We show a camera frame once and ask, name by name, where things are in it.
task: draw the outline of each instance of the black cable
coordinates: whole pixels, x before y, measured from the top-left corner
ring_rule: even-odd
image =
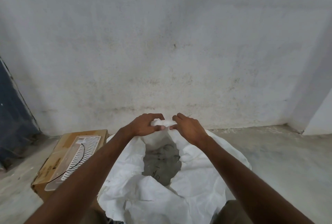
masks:
[[[83,158],[84,158],[84,154],[85,154],[85,146],[84,146],[83,144],[81,144],[81,145],[82,145],[83,148],[84,148],[84,149],[83,149],[83,156],[82,156],[81,160],[80,160],[76,165],[74,165],[72,168],[76,167],[79,163],[81,163],[81,161],[82,161]],[[64,173],[60,174],[59,176],[57,176],[55,179],[51,180],[51,181],[48,182],[48,183],[51,183],[52,181],[56,180],[58,177],[64,175],[67,171],[65,171]]]

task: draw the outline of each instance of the concrete floor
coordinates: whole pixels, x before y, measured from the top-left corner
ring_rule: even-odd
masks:
[[[332,135],[301,136],[286,126],[212,130],[240,150],[253,171],[315,223],[332,220]],[[30,189],[58,138],[0,176],[0,223],[21,224],[42,203]]]

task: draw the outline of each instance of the person's left hand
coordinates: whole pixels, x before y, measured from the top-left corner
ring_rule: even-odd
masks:
[[[151,126],[151,122],[157,118],[165,120],[163,114],[143,114],[136,117],[131,123],[125,126],[125,128],[130,131],[133,137],[143,137],[152,134],[155,131],[165,129],[165,126],[161,125]]]

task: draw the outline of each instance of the blue door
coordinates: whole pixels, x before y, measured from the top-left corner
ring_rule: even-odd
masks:
[[[0,60],[0,169],[20,158],[39,129],[15,90],[6,66]]]

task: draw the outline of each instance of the white bag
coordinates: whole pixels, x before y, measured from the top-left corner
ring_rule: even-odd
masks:
[[[174,121],[153,121],[169,127]],[[224,139],[206,131],[221,147],[251,169],[244,155]],[[155,150],[172,139],[180,151],[181,170],[167,187],[143,176],[145,148]],[[207,156],[177,130],[134,137],[120,154],[104,182],[98,203],[107,217],[128,224],[209,224],[226,203],[226,184]]]

